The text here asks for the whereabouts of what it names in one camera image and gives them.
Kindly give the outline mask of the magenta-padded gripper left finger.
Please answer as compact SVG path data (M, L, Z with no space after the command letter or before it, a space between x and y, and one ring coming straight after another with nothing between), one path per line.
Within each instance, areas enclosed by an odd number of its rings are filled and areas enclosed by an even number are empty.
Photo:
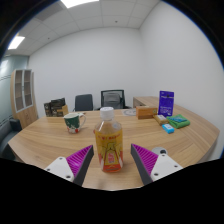
M93 146L90 145L68 157L58 157L45 168L45 171L81 186L93 155Z

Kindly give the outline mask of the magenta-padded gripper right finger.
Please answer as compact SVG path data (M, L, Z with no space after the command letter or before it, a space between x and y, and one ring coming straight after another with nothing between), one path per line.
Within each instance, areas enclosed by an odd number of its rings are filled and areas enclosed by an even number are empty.
M156 154L136 144L131 145L131 155L143 185L148 185L182 169L182 166L167 154Z

